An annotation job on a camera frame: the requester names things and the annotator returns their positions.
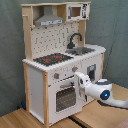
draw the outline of oven handle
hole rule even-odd
[[[60,88],[75,87],[74,82],[69,85],[61,85]]]

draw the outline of sink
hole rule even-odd
[[[73,54],[75,56],[78,56],[78,55],[85,55],[87,53],[94,52],[94,51],[95,51],[94,49],[87,48],[87,47],[77,47],[77,48],[74,48],[74,49],[66,50],[65,53]]]

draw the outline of faucet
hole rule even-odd
[[[70,43],[67,45],[67,48],[68,49],[73,49],[73,47],[75,47],[75,44],[73,44],[72,40],[73,40],[73,37],[75,35],[79,35],[80,36],[80,41],[82,41],[82,35],[80,33],[74,33],[71,38],[70,38]]]

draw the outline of wooden table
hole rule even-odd
[[[0,118],[0,128],[44,128],[44,125],[23,109],[16,110]],[[81,128],[66,118],[50,128]]]
[[[128,99],[128,89],[113,84],[113,97],[118,100]],[[82,112],[72,116],[87,128],[116,128],[128,118],[128,110],[100,106],[97,101],[83,107]]]

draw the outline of oven door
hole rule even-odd
[[[82,4],[67,5],[67,21],[82,19]]]
[[[84,101],[76,98],[75,89],[70,86],[71,82],[74,82],[74,77],[49,87],[49,123],[51,125],[82,110]]]

